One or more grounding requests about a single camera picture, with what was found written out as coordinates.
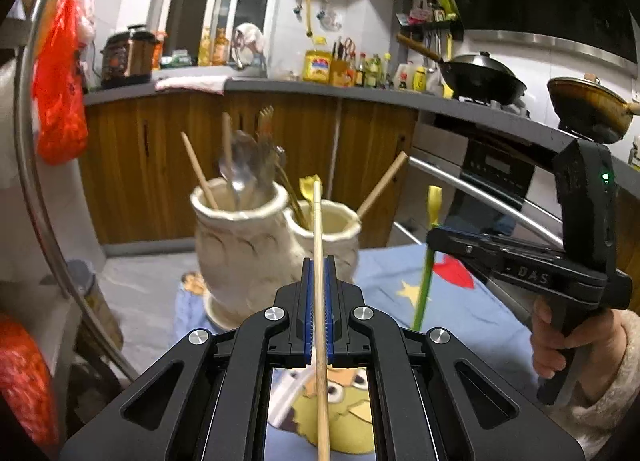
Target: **yellow star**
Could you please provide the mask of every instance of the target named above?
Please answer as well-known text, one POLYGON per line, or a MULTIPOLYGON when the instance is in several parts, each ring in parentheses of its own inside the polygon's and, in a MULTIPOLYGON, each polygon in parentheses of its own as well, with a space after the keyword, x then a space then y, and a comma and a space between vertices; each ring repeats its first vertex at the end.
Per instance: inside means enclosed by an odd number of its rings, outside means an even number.
POLYGON ((415 307, 418 303, 418 294, 420 293, 420 286, 412 286, 402 281, 402 289, 396 292, 396 295, 400 297, 407 297, 411 301, 411 305, 415 307))

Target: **triangular cutout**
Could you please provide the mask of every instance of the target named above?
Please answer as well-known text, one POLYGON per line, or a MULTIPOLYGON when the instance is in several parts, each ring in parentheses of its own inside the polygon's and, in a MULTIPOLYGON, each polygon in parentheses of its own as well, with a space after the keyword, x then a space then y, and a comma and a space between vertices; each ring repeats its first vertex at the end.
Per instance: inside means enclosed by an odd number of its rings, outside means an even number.
POLYGON ((455 367, 480 427, 491 430, 518 415, 518 409, 514 404, 496 391, 470 365, 459 361, 455 367))
POLYGON ((175 385, 178 383, 184 363, 175 362, 162 373, 156 381, 124 410, 125 419, 144 427, 155 430, 160 426, 166 406, 169 404, 175 385))

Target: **tile floor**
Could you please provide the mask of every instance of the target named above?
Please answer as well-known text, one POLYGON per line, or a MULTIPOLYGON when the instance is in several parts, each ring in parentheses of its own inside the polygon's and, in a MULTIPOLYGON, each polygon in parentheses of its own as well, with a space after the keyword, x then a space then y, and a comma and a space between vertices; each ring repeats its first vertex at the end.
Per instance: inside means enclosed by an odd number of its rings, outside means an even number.
POLYGON ((125 357, 142 373, 172 345, 180 278, 198 270, 195 253, 115 257, 99 275, 104 297, 120 322, 125 357))

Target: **wok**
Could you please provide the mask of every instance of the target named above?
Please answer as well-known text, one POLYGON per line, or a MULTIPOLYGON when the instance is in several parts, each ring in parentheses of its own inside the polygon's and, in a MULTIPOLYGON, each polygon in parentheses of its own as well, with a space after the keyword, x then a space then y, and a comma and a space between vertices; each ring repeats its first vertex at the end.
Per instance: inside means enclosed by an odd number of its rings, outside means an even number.
POLYGON ((600 85, 595 75, 585 78, 552 78, 546 84, 551 103, 568 128, 598 143, 620 141, 631 120, 640 114, 640 104, 627 104, 615 92, 600 85))
POLYGON ((527 86, 507 66, 491 58, 487 52, 459 55, 445 62, 440 55, 410 38, 398 34, 396 40, 434 60, 444 81, 457 96, 487 104, 495 100, 501 105, 510 105, 527 90, 527 86))

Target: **blue tablecloth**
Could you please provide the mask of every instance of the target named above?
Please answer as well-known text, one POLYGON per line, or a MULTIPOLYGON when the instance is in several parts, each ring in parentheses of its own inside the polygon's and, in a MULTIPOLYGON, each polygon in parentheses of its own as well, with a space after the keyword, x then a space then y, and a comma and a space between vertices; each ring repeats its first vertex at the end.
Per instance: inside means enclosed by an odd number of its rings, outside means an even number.
MULTIPOLYGON (((391 315, 402 327, 410 327, 413 321, 424 253, 424 245, 360 252, 355 283, 362 289, 365 302, 391 315)), ((442 254, 436 254, 422 331, 436 326, 452 332, 516 389, 535 401, 537 378, 531 366, 529 330, 459 261, 442 254)), ((207 319, 202 299, 180 287, 175 301, 174 343, 194 328, 218 332, 207 319)), ((274 376, 272 393, 284 376, 285 373, 274 376)), ((355 377, 354 386, 358 386, 359 381, 360 378, 355 377)), ((315 447, 297 432, 300 435, 269 425, 265 460, 316 459, 315 447)), ((372 453, 356 457, 363 461, 375 459, 372 453)), ((353 460, 354 456, 332 451, 332 459, 353 460)))

